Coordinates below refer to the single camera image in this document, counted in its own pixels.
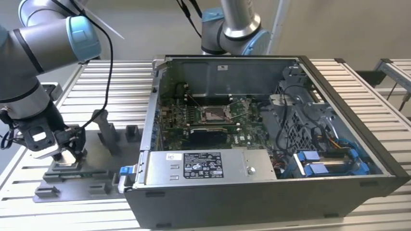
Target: cable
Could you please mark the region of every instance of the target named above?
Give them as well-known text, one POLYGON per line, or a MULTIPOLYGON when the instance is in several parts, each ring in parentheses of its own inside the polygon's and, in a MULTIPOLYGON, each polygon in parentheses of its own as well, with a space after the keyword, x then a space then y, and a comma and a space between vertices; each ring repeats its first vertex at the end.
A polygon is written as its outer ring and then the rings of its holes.
POLYGON ((199 37, 202 38, 202 34, 199 33, 198 28, 195 27, 195 24, 194 24, 194 22, 191 20, 191 13, 190 13, 190 10, 188 10, 188 7, 187 7, 186 3, 183 2, 183 0, 180 0, 182 3, 179 2, 179 0, 175 0, 175 1, 178 2, 179 6, 180 6, 180 9, 182 9, 182 11, 183 11, 183 13, 186 15, 186 18, 190 21, 190 24, 191 24, 195 32, 198 33, 199 37))
POLYGON ((279 148, 280 151, 283 151, 287 155, 291 155, 288 153, 288 150, 287 148, 283 148, 280 145, 279 145, 279 139, 280 139, 280 135, 282 135, 282 132, 284 130, 284 126, 286 126, 286 120, 287 120, 287 110, 288 110, 288 104, 287 104, 287 100, 286 100, 286 91, 288 88, 291 87, 299 87, 299 88, 303 88, 307 90, 307 88, 304 88, 303 86, 300 85, 290 85, 284 88, 284 90, 282 91, 282 94, 280 96, 283 95, 283 99, 284 99, 284 114, 283 114, 283 120, 282 120, 282 124, 280 124, 280 130, 278 131, 276 133, 276 137, 275 137, 275 144, 276 144, 276 147, 279 148))
POLYGON ((389 94, 389 96, 387 96, 387 100, 389 100, 390 97, 391 97, 391 94, 393 94, 393 91, 394 91, 394 89, 395 89, 395 87, 397 87, 397 84, 398 84, 398 83, 394 84, 394 87, 393 87, 393 89, 391 89, 391 92, 390 92, 390 94, 389 94))
POLYGON ((6 150, 12 147, 14 140, 15 140, 15 127, 14 125, 8 125, 8 132, 2 136, 2 143, 0 143, 0 149, 6 150))
POLYGON ((195 11, 198 12, 198 15, 200 18, 203 18, 203 12, 202 9, 199 7, 198 1, 196 0, 188 0, 195 8, 195 11))
POLYGON ((110 44, 110 71, 108 71, 108 80, 107 80, 107 87, 106 87, 106 98, 104 98, 104 104, 102 109, 99 110, 99 112, 91 117, 91 119, 83 124, 83 126, 80 127, 80 131, 82 129, 84 129, 91 122, 98 118, 98 116, 102 114, 102 112, 106 110, 107 107, 107 103, 108 103, 108 92, 110 92, 110 84, 111 84, 111 77, 112 77, 112 72, 114 72, 114 61, 115 61, 115 56, 114 56, 114 44, 111 41, 111 37, 108 35, 108 33, 106 32, 106 30, 95 23, 95 21, 84 14, 84 12, 82 11, 80 7, 78 6, 75 0, 70 0, 71 4, 74 5, 74 7, 76 8, 76 10, 80 12, 80 15, 84 16, 90 22, 94 24, 94 26, 103 32, 103 34, 107 37, 108 40, 108 44, 110 44))
POLYGON ((334 140, 333 140, 331 138, 329 138, 329 140, 331 141, 331 143, 333 143, 338 148, 342 148, 342 147, 334 142, 334 140))
POLYGON ((354 149, 358 151, 358 153, 359 153, 359 147, 358 147, 358 145, 354 142, 351 142, 350 140, 347 140, 345 138, 341 138, 341 139, 335 140, 335 143, 339 143, 339 142, 345 142, 345 143, 350 144, 354 147, 354 149))
POLYGON ((403 101, 403 102, 401 103, 401 106, 399 106, 399 109, 398 109, 399 111, 403 110, 405 105, 406 105, 406 101, 403 101))

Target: black cable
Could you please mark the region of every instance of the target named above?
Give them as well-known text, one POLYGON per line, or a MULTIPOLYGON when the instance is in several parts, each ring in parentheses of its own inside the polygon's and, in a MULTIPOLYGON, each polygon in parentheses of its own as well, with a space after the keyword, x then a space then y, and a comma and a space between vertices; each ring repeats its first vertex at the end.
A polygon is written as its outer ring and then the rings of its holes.
POLYGON ((406 105, 406 101, 403 101, 403 102, 401 103, 401 106, 399 106, 399 109, 398 109, 399 111, 403 110, 405 105, 406 105))
POLYGON ((8 132, 4 134, 4 136, 2 137, 2 143, 0 143, 0 149, 10 149, 12 147, 14 144, 14 139, 15 139, 15 127, 14 125, 8 125, 8 132))
POLYGON ((186 18, 190 21, 190 24, 191 24, 195 32, 198 33, 199 37, 202 37, 202 34, 199 33, 198 28, 195 27, 195 24, 194 24, 194 22, 191 20, 191 13, 190 13, 190 10, 188 10, 188 7, 187 7, 186 3, 183 2, 183 0, 180 0, 182 3, 179 2, 179 0, 175 0, 175 1, 178 2, 179 6, 180 6, 180 9, 182 9, 182 11, 183 11, 183 13, 186 15, 186 18))
POLYGON ((76 8, 76 10, 80 12, 80 15, 84 16, 90 22, 94 24, 94 26, 103 32, 103 34, 107 37, 108 40, 108 44, 110 44, 110 71, 108 71, 108 80, 107 80, 107 87, 106 87, 106 98, 104 98, 104 104, 102 109, 99 110, 99 112, 91 117, 91 119, 83 124, 82 129, 84 129, 91 122, 98 118, 98 116, 102 114, 102 112, 106 110, 107 107, 107 103, 108 103, 108 92, 110 92, 110 84, 111 84, 111 77, 112 77, 112 72, 114 72, 114 61, 115 61, 115 56, 114 56, 114 44, 111 41, 111 37, 108 35, 108 33, 106 32, 106 30, 95 23, 95 21, 84 14, 84 12, 82 11, 80 7, 78 6, 75 0, 70 0, 71 4, 74 5, 74 7, 76 8))
POLYGON ((319 125, 319 123, 308 116, 308 114, 307 114, 307 112, 306 112, 306 107, 303 106, 303 110, 302 110, 302 112, 303 112, 303 115, 307 117, 307 119, 310 120, 310 122, 315 125, 315 127, 318 127, 319 129, 321 129, 321 131, 322 131, 322 137, 323 137, 323 139, 326 139, 326 145, 327 145, 327 150, 330 150, 331 149, 331 141, 329 140, 329 138, 327 138, 327 131, 326 131, 326 129, 325 129, 325 127, 323 126, 321 126, 319 125))
POLYGON ((387 96, 387 100, 389 100, 390 97, 391 97, 391 94, 393 94, 393 91, 394 91, 395 87, 397 87, 397 83, 394 84, 394 87, 393 87, 393 89, 391 89, 391 92, 390 92, 390 94, 389 94, 389 96, 387 96))
POLYGON ((279 145, 279 140, 280 140, 280 135, 282 135, 282 132, 284 130, 284 126, 286 126, 286 120, 287 120, 287 110, 288 110, 288 104, 287 104, 287 100, 286 100, 286 91, 288 88, 291 87, 298 87, 298 88, 303 88, 307 90, 306 87, 300 86, 300 85, 290 85, 284 88, 284 90, 282 91, 282 94, 280 94, 280 97, 283 96, 283 99, 284 99, 284 114, 283 114, 283 120, 282 120, 282 124, 280 124, 280 130, 278 131, 276 133, 276 137, 275 137, 275 145, 276 147, 279 148, 280 151, 283 151, 287 155, 291 155, 288 153, 288 150, 287 148, 283 148, 280 145, 279 145))
POLYGON ((203 18, 203 12, 202 9, 199 7, 198 1, 196 0, 188 0, 195 8, 195 11, 198 12, 198 15, 200 18, 203 18))

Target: white wall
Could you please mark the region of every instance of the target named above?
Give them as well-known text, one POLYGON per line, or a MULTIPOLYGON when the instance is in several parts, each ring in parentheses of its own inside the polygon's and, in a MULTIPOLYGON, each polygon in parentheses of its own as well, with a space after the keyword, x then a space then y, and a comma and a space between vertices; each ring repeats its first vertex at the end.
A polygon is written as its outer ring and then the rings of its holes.
POLYGON ((411 0, 291 0, 275 54, 343 58, 373 69, 411 57, 411 0))
MULTIPOLYGON (((186 1, 191 18, 202 32, 200 18, 186 1)), ((219 0, 198 0, 202 10, 220 6, 219 0)), ((254 0, 263 26, 271 30, 278 0, 254 0)), ((175 0, 91 0, 87 7, 126 37, 112 32, 116 60, 151 59, 156 54, 199 54, 200 38, 196 35, 175 0)), ((102 36, 103 47, 108 47, 102 36)), ((103 58, 108 59, 108 49, 103 58)))

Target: blue latch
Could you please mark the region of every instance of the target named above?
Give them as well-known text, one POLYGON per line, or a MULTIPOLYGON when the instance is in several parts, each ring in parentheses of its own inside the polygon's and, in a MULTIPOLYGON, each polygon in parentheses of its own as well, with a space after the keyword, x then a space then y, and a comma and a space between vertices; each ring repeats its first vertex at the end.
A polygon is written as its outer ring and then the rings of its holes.
POLYGON ((120 168, 120 176, 130 176, 135 173, 135 166, 124 166, 120 168))
POLYGON ((318 151, 299 151, 296 154, 300 161, 315 162, 321 161, 318 151))
POLYGON ((327 174, 329 170, 323 163, 318 163, 318 164, 306 165, 304 172, 306 172, 307 177, 314 177, 314 176, 327 174))

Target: sticker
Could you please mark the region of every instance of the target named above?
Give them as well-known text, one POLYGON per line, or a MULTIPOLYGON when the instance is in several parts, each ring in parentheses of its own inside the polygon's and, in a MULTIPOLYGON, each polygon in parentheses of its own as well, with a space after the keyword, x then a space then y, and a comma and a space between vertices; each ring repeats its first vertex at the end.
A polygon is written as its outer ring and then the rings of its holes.
POLYGON ((183 153, 167 153, 166 160, 182 160, 183 153))
POLYGON ((223 178, 222 153, 184 153, 184 178, 223 178))
POLYGON ((228 70, 228 65, 219 65, 218 66, 218 71, 227 71, 228 70))

